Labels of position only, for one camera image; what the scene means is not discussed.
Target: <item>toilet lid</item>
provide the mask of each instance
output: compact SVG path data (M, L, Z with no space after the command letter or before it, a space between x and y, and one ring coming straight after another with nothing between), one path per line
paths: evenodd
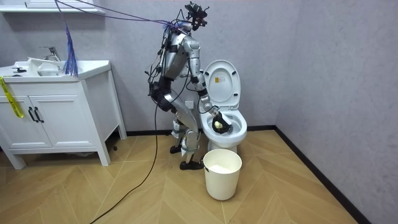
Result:
M234 65L226 60L216 60L207 66L205 81L210 101L219 107L236 109L241 97L241 82Z

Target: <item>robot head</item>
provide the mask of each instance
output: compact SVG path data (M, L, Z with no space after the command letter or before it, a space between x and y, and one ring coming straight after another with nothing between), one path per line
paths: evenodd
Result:
M188 10L188 17L187 19L192 18L192 29L195 31L197 30L200 26L205 27L207 22L204 21L203 19L207 17L206 10L209 8L207 7L205 10L201 8L200 5L190 2L190 4L187 4L185 8Z

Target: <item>gray wall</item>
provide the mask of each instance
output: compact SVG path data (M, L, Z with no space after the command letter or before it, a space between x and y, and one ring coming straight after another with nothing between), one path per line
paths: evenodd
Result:
M373 222L398 220L398 1L303 0L276 125Z
M188 1L101 1L102 6L154 19L172 20ZM201 42L205 68L229 60L241 77L239 110L248 125L275 124L280 90L294 37L300 1L199 1L208 10L208 25L194 32ZM81 60L110 60L128 131L154 129L155 105L147 96L146 67L153 62L162 26L67 14L76 54ZM66 57L64 26L58 14L0 15L0 66L47 54L39 46L56 46ZM183 80L173 86L180 91ZM184 100L197 100L188 91ZM172 114L158 113L158 128L172 128Z

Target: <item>wall shelf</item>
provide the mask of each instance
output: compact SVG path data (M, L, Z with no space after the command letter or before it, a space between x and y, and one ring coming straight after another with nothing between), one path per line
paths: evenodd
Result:
M97 9L95 7L92 8L84 8L82 9L87 12L94 12L94 13L100 13L100 14L105 14L104 11L101 9ZM81 11L77 9L61 9L62 12L80 12ZM25 5L0 5L0 12L2 13L8 13L8 12L58 12L57 8L27 8Z

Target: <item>black baseboard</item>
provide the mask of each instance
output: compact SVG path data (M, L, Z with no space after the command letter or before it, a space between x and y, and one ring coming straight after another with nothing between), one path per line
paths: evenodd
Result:
M248 126L248 131L275 130L276 125Z
M352 204L347 197L345 197L345 195L310 161L309 158L304 155L302 151L298 149L298 147L278 127L275 127L275 131L358 223L371 224L371 222L355 207L355 205Z
M275 130L275 125L261 125L261 126L248 126L248 131L264 131L264 130ZM127 131L127 136L149 136L149 135L169 135L172 130L150 130L150 131ZM118 133L115 132L111 135L112 137L118 136Z

